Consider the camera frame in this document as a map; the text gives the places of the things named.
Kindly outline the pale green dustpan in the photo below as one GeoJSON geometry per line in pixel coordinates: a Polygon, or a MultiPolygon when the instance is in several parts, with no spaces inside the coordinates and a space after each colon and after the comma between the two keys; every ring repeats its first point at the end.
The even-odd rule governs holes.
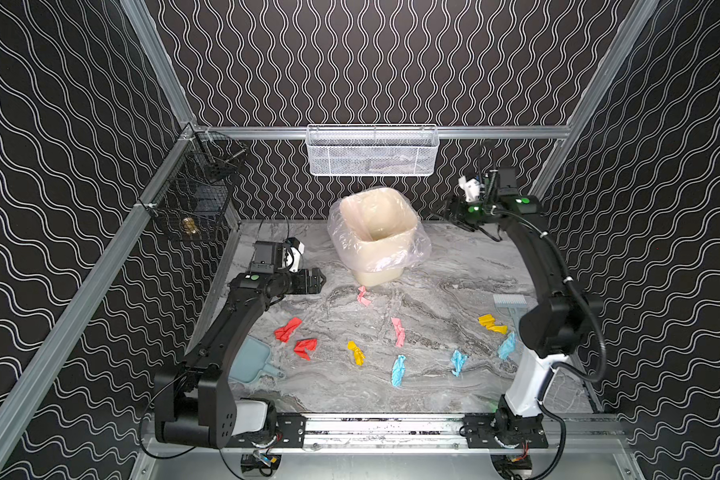
{"type": "Polygon", "coordinates": [[[228,379],[241,384],[251,384],[262,375],[284,379],[286,374],[270,363],[271,348],[254,337],[247,336],[229,371],[228,379]]]}

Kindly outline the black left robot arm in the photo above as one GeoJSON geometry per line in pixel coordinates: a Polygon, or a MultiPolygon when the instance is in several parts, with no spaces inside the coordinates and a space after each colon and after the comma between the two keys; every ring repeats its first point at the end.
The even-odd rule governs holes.
{"type": "Polygon", "coordinates": [[[229,373],[250,329],[272,304],[287,295],[318,294],[325,283],[318,268],[238,274],[202,339],[182,359],[155,374],[156,439],[222,449],[240,435],[274,437],[274,408],[261,400],[235,400],[229,373]]]}

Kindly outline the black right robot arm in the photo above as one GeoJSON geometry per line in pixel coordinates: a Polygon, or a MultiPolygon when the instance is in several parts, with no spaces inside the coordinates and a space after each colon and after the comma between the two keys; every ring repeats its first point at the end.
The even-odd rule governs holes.
{"type": "Polygon", "coordinates": [[[544,446],[542,420],[552,414],[544,397],[559,370],[596,383],[607,368],[606,345],[597,314],[602,302],[585,294],[568,268],[548,230],[547,218],[533,196],[497,196],[493,202],[467,202],[457,195],[446,203],[444,218],[467,231],[485,231],[495,224],[517,247],[530,274],[537,304],[524,313],[518,333],[524,350],[512,385],[500,397],[492,435],[505,448],[544,446]],[[599,348],[599,365],[586,374],[568,363],[584,336],[592,332],[599,348]]]}

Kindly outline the pale green hand brush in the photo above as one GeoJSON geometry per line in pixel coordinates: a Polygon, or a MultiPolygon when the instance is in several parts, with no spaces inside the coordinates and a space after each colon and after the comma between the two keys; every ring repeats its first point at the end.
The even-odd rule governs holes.
{"type": "Polygon", "coordinates": [[[512,319],[514,329],[518,331],[521,318],[529,311],[525,297],[515,294],[494,294],[493,301],[500,313],[512,319]]]}

